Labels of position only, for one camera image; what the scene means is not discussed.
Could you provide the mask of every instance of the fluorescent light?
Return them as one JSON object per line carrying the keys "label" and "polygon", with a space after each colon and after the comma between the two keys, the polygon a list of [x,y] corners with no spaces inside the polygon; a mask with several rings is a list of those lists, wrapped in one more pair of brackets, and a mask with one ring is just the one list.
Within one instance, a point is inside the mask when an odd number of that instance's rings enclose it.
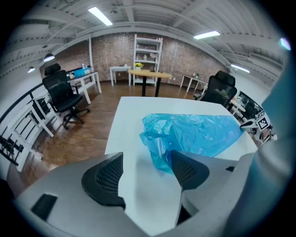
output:
{"label": "fluorescent light", "polygon": [[208,32],[208,33],[196,35],[194,38],[195,39],[203,39],[203,38],[212,37],[212,36],[218,36],[218,35],[220,35],[219,32],[217,32],[217,31],[211,31],[211,32]]}
{"label": "fluorescent light", "polygon": [[47,54],[44,58],[44,62],[48,62],[50,60],[53,60],[55,58],[55,56],[53,56],[53,54]]}
{"label": "fluorescent light", "polygon": [[250,73],[250,71],[249,70],[247,70],[247,69],[244,69],[244,68],[241,68],[241,67],[239,67],[239,66],[236,66],[236,65],[231,65],[233,68],[236,68],[236,69],[240,69],[240,70],[242,70],[242,71],[244,71],[244,72],[247,72],[247,73]]}
{"label": "fluorescent light", "polygon": [[287,50],[291,50],[291,46],[290,46],[289,42],[288,42],[285,38],[281,38],[280,41],[281,41],[281,45],[282,45],[285,49],[287,49]]}
{"label": "fluorescent light", "polygon": [[32,72],[32,71],[34,71],[34,70],[35,70],[34,67],[29,67],[29,69],[28,69],[28,73],[30,73],[30,72]]}
{"label": "fluorescent light", "polygon": [[88,11],[99,18],[106,26],[112,25],[112,22],[96,6]]}

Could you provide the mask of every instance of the blue plastic bag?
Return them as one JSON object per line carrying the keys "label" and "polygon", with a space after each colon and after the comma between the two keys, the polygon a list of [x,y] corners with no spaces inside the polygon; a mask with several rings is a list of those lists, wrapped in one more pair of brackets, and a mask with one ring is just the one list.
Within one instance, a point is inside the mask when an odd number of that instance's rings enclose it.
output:
{"label": "blue plastic bag", "polygon": [[172,173],[171,150],[215,157],[243,133],[233,116],[149,114],[143,118],[140,138],[151,153],[154,166]]}

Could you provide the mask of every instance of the white wall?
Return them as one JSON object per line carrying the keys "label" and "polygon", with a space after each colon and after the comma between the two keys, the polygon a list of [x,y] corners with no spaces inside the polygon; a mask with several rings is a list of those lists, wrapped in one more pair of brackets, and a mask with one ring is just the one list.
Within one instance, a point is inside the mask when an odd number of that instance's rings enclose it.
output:
{"label": "white wall", "polygon": [[[27,70],[25,68],[20,68],[19,70],[16,70],[12,73],[9,73],[5,77],[0,78],[0,117],[19,97],[21,97],[27,91],[29,91],[30,89],[32,89],[33,87],[35,87],[36,85],[42,82],[40,71],[37,66],[38,65],[34,65],[36,70],[29,74],[27,73]],[[36,95],[36,93],[39,93],[41,90],[44,90],[44,87],[36,91],[34,95]],[[1,134],[3,130],[6,128],[9,121],[17,114],[20,108],[22,108],[22,106],[24,106],[29,100],[30,100],[30,97],[28,96],[25,100],[19,103],[18,106],[15,107],[8,114],[6,119],[0,124]],[[24,126],[23,124],[26,124],[26,121],[27,120],[25,119],[23,123],[20,124],[19,126],[20,129],[22,129],[22,127]],[[26,130],[24,131],[24,136],[26,133],[28,134],[31,128],[30,126],[26,128]],[[7,136],[8,136],[8,132],[5,132],[4,137],[7,137]],[[10,162],[0,154],[0,177],[1,178],[4,178],[4,179],[6,178],[9,165],[10,165]]]}
{"label": "white wall", "polygon": [[253,99],[258,105],[261,105],[263,101],[269,96],[270,88],[261,83],[259,79],[252,78],[251,75],[245,72],[235,71],[235,87],[239,91],[242,91]]}

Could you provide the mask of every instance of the wooden floor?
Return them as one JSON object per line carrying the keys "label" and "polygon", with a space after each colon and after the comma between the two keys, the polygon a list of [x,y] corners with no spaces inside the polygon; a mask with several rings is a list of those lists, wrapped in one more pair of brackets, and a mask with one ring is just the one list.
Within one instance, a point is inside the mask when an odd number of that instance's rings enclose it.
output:
{"label": "wooden floor", "polygon": [[[88,108],[90,113],[81,116],[83,125],[73,121],[69,123],[69,130],[65,130],[59,123],[54,122],[49,129],[54,137],[50,137],[44,130],[41,132],[33,149],[43,154],[42,160],[33,156],[27,158],[21,179],[27,187],[50,170],[64,164],[82,161],[90,157],[97,157],[105,153],[105,148],[113,122],[113,118],[122,96],[141,96],[141,84],[128,86],[127,82],[111,86],[109,81],[102,82],[102,94],[93,86],[88,89],[91,104],[85,98],[78,108]],[[154,96],[155,87],[146,87],[146,96]],[[186,93],[186,88],[169,84],[161,84],[159,97],[193,98],[193,89]]]}

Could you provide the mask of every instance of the brick wall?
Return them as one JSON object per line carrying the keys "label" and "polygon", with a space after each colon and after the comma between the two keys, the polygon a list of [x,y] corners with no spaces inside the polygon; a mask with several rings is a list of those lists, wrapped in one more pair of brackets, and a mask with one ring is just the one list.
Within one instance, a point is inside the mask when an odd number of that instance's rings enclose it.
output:
{"label": "brick wall", "polygon": [[[138,36],[161,37],[146,33],[138,33]],[[110,80],[109,67],[125,63],[132,66],[134,37],[134,33],[119,33],[92,39],[92,61],[94,69],[99,72],[100,81]],[[40,68],[41,75],[44,77],[44,68],[56,62],[65,70],[79,68],[82,63],[89,65],[88,41],[73,45],[57,54],[54,61],[49,61]],[[193,73],[199,73],[201,80],[208,81],[209,77],[219,70],[228,72],[226,67],[202,50],[182,41],[163,37],[160,71],[172,74],[176,80],[163,79],[162,82],[180,85],[183,74]],[[128,78],[127,73],[121,75],[117,77],[118,80]]]}

